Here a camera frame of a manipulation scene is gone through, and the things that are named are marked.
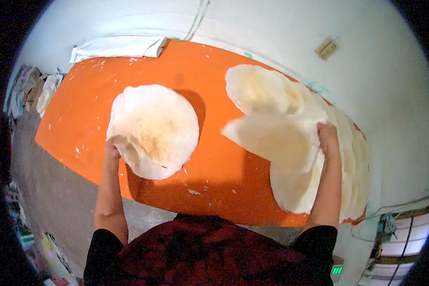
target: electrical wire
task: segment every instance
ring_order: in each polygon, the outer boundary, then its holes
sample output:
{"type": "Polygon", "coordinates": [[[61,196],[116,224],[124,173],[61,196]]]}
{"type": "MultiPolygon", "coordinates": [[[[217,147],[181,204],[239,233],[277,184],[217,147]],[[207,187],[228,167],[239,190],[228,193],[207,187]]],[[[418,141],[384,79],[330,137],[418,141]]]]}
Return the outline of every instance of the electrical wire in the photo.
{"type": "Polygon", "coordinates": [[[427,195],[426,197],[420,198],[420,199],[412,200],[412,201],[410,201],[410,202],[408,202],[408,203],[395,204],[395,205],[385,205],[385,206],[382,206],[382,207],[380,207],[376,212],[374,212],[372,215],[370,215],[369,217],[367,217],[367,218],[365,218],[363,221],[361,221],[359,224],[357,224],[357,225],[353,226],[353,227],[351,228],[351,230],[350,230],[350,234],[351,234],[351,236],[352,236],[352,237],[357,238],[357,239],[360,239],[360,240],[362,240],[362,241],[366,241],[366,242],[375,242],[375,240],[364,239],[364,238],[362,238],[362,237],[361,237],[361,235],[360,235],[360,230],[362,229],[362,227],[359,229],[359,236],[355,236],[355,235],[353,234],[353,229],[354,229],[356,226],[364,225],[363,223],[364,223],[366,220],[370,220],[370,219],[372,219],[372,218],[374,218],[374,217],[377,217],[377,216],[381,216],[381,215],[383,215],[383,214],[377,214],[377,213],[378,213],[379,211],[381,211],[382,209],[386,209],[386,208],[394,208],[394,207],[401,207],[401,208],[399,208],[399,209],[394,209],[394,210],[391,210],[391,211],[389,211],[389,212],[388,212],[388,213],[393,213],[393,212],[400,211],[400,210],[401,210],[401,209],[403,209],[403,207],[405,207],[405,206],[408,206],[408,205],[410,205],[410,204],[415,204],[415,203],[421,202],[421,201],[426,200],[426,199],[428,199],[428,198],[429,198],[429,195],[427,195]]]}
{"type": "Polygon", "coordinates": [[[179,39],[180,41],[189,41],[194,36],[195,31],[197,31],[198,27],[200,26],[200,22],[205,17],[208,5],[210,5],[210,0],[200,0],[197,12],[195,12],[194,21],[192,22],[192,25],[189,28],[186,36],[183,39],[179,39]]]}

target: white towel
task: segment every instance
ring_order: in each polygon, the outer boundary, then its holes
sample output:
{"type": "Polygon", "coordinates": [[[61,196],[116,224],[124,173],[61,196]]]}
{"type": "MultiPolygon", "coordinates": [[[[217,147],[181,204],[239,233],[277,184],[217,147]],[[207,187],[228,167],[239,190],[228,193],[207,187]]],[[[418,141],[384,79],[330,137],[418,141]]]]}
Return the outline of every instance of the white towel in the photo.
{"type": "Polygon", "coordinates": [[[70,63],[97,57],[158,58],[166,40],[166,37],[148,36],[100,37],[74,47],[70,63]]]}

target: orange tabletop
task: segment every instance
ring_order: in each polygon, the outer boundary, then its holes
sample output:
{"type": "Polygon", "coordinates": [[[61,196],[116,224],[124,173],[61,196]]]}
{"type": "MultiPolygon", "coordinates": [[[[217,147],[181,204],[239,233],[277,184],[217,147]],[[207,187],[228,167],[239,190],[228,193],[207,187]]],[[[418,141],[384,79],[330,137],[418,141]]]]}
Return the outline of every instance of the orange tabletop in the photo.
{"type": "Polygon", "coordinates": [[[286,213],[275,203],[270,162],[220,134],[227,122],[243,116],[227,96],[224,80],[230,67],[241,64],[272,70],[223,49],[175,40],[168,41],[159,58],[85,60],[63,79],[35,141],[67,167],[99,184],[113,100],[127,86],[160,84],[183,95],[194,107],[199,144],[183,168],[165,180],[142,179],[121,159],[123,197],[179,213],[219,215],[241,224],[303,226],[307,214],[286,213]]]}

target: paper scrap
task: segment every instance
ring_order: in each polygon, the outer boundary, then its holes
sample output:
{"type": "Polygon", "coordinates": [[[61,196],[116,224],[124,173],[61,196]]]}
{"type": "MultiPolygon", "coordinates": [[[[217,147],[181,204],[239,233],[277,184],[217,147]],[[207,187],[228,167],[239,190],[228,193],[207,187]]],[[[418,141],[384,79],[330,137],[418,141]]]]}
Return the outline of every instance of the paper scrap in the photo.
{"type": "Polygon", "coordinates": [[[191,190],[191,189],[188,189],[189,190],[189,193],[190,194],[198,194],[198,195],[200,195],[200,193],[199,192],[197,192],[197,191],[194,191],[194,190],[191,190]]]}

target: person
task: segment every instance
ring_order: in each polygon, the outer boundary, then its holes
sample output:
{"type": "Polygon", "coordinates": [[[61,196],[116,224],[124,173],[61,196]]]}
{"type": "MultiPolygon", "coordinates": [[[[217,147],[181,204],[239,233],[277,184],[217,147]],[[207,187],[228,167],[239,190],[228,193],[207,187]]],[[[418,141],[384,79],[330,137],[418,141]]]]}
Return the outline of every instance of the person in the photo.
{"type": "Polygon", "coordinates": [[[321,180],[306,225],[290,247],[218,216],[186,214],[128,243],[120,155],[107,141],[85,284],[333,285],[342,166],[336,128],[318,123],[317,129],[325,155],[321,180]]]}

